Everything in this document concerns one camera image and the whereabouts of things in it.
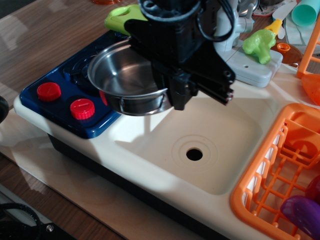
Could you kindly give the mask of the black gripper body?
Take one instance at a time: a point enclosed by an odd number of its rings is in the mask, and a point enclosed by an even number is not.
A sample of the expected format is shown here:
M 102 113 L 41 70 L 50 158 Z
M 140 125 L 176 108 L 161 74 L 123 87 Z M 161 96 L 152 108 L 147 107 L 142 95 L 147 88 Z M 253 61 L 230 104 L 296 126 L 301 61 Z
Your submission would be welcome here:
M 143 12 L 145 20 L 129 19 L 124 23 L 130 44 L 149 59 L 159 74 L 163 69 L 179 70 L 191 75 L 197 83 L 232 83 L 235 73 L 214 48 L 217 26 L 215 9 L 196 9 L 173 17 Z

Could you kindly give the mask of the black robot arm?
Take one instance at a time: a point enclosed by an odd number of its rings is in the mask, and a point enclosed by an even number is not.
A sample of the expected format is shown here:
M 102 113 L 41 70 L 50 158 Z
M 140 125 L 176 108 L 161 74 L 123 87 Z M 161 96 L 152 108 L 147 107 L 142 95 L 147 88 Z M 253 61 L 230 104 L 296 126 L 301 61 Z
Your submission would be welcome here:
M 233 33 L 235 16 L 226 0 L 141 0 L 144 20 L 124 24 L 131 47 L 151 62 L 159 89 L 183 110 L 202 91 L 227 104 L 233 97 L 235 73 L 214 48 Z

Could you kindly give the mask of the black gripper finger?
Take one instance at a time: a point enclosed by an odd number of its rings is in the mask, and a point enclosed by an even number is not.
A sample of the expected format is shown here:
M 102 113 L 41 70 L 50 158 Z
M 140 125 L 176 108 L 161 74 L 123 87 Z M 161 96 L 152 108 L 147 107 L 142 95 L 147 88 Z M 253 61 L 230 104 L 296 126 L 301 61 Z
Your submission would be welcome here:
M 158 89 L 167 89 L 166 94 L 175 110 L 183 111 L 186 103 L 198 94 L 196 84 L 191 81 L 192 75 L 182 68 L 151 62 L 152 76 Z
M 234 90 L 229 84 L 222 84 L 203 77 L 197 78 L 195 82 L 200 91 L 221 104 L 228 104 L 234 97 Z

